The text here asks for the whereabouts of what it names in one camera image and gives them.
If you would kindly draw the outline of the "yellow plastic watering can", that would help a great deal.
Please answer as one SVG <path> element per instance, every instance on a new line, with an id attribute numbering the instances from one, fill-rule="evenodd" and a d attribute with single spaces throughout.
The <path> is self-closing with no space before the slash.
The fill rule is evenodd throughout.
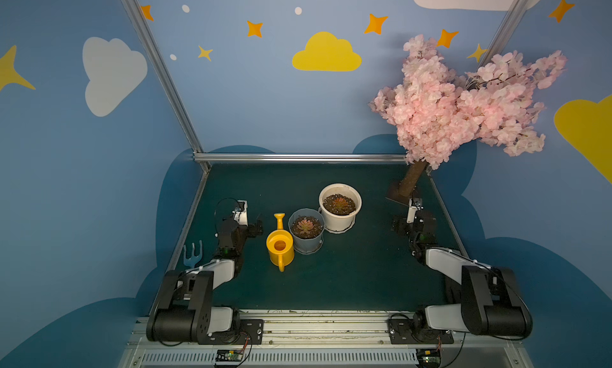
<path id="1" fill-rule="evenodd" d="M 280 272 L 284 272 L 295 258 L 293 236 L 285 229 L 285 214 L 275 213 L 274 217 L 276 218 L 277 228 L 268 235 L 266 248 L 270 261 L 278 267 Z"/>

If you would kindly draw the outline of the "grey-blue pot with succulent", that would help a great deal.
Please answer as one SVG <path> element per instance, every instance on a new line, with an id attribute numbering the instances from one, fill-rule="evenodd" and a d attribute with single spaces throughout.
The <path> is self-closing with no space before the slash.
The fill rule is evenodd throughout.
<path id="1" fill-rule="evenodd" d="M 302 255 L 318 252 L 324 244 L 325 223 L 322 215 L 312 209 L 299 209 L 289 218 L 289 231 L 294 248 Z"/>

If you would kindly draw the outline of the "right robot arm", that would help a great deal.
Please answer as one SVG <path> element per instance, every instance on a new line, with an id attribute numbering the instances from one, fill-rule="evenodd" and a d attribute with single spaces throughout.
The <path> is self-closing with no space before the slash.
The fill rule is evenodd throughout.
<path id="1" fill-rule="evenodd" d="M 440 272 L 449 286 L 448 304 L 428 305 L 397 326 L 389 319 L 391 331 L 398 334 L 408 328 L 418 343 L 430 343 L 451 332 L 507 340 L 532 334 L 533 318 L 512 269 L 483 264 L 439 245 L 436 218 L 427 210 L 396 216 L 391 228 L 407 237 L 417 262 Z"/>

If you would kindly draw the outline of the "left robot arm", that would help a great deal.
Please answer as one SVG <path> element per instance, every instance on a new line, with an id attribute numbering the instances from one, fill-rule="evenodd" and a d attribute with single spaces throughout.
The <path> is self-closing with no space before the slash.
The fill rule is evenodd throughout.
<path id="1" fill-rule="evenodd" d="M 259 344 L 261 320 L 241 320 L 235 307 L 213 305 L 214 290 L 242 270 L 245 243 L 263 234 L 263 224 L 240 224 L 226 218 L 218 230 L 218 249 L 207 264 L 164 276 L 148 317 L 146 336 L 167 347 L 182 343 Z"/>

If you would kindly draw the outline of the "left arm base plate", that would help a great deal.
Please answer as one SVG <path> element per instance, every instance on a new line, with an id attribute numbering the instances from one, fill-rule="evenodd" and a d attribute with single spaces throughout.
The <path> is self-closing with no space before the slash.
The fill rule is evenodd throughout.
<path id="1" fill-rule="evenodd" d="M 204 335 L 198 340 L 200 345 L 238 345 L 249 341 L 249 345 L 261 345 L 265 322 L 262 319 L 232 321 L 227 331 Z"/>

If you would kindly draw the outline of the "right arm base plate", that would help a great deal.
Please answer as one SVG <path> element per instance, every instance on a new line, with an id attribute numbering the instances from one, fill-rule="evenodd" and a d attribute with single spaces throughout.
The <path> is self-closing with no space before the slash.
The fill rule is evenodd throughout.
<path id="1" fill-rule="evenodd" d="M 454 336 L 450 332 L 430 328 L 418 328 L 414 331 L 412 320 L 402 317 L 390 317 L 387 320 L 387 331 L 393 345 L 454 343 Z"/>

